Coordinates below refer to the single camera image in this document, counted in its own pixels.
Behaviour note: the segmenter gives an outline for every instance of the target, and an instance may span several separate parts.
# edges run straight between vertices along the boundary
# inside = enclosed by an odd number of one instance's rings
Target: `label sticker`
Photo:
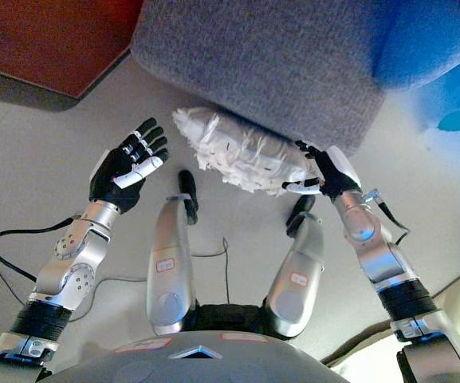
[[[164,259],[163,261],[157,262],[155,265],[158,273],[168,271],[175,268],[175,260],[173,258]]]
[[[148,339],[146,341],[138,341],[131,343],[130,345],[124,345],[119,349],[116,349],[115,353],[127,353],[128,351],[141,351],[146,349],[162,349],[167,345],[170,345],[173,341],[172,338],[160,338],[160,339]]]
[[[308,285],[308,277],[298,273],[292,273],[292,275],[290,275],[290,281],[302,287]]]
[[[266,343],[267,338],[258,334],[251,333],[222,333],[221,338],[225,341],[240,341],[240,342],[262,342]]]

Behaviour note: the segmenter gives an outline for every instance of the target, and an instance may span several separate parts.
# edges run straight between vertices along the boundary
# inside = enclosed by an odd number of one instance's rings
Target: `wrapped package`
[[[248,192],[280,195],[283,182],[313,178],[309,161],[291,141],[235,115],[210,108],[178,109],[173,119],[196,151],[199,168]]]

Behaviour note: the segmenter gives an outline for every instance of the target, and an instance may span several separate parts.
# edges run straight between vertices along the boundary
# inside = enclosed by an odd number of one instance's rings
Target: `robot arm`
[[[167,159],[154,119],[146,120],[118,147],[100,158],[90,179],[90,204],[57,242],[33,292],[9,332],[0,337],[0,381],[35,382],[72,312],[89,294],[104,259],[116,218],[133,208],[147,175]]]
[[[398,354],[405,382],[429,381],[434,377],[460,379],[460,336],[443,310],[437,309],[391,234],[373,214],[367,201],[383,201],[374,193],[367,198],[360,180],[341,150],[321,152],[302,141],[297,145],[316,161],[325,180],[313,180],[327,195],[344,225],[344,236],[354,247],[366,274],[391,316],[391,328],[401,342],[411,342]],[[305,190],[284,184],[290,191]]]

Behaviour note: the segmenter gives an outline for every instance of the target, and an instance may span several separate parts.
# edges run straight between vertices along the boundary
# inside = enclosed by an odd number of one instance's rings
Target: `robot leg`
[[[148,266],[147,316],[158,335],[181,331],[196,304],[186,199],[190,199],[188,194],[170,198],[155,227]]]
[[[286,338],[296,337],[308,324],[324,269],[321,221],[305,211],[294,220],[297,224],[301,221],[294,232],[295,241],[265,303],[272,330]]]

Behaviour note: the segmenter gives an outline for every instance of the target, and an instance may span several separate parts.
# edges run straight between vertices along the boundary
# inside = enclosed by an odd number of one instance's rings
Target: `blue fabric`
[[[403,0],[376,63],[383,89],[424,85],[460,64],[460,1]]]

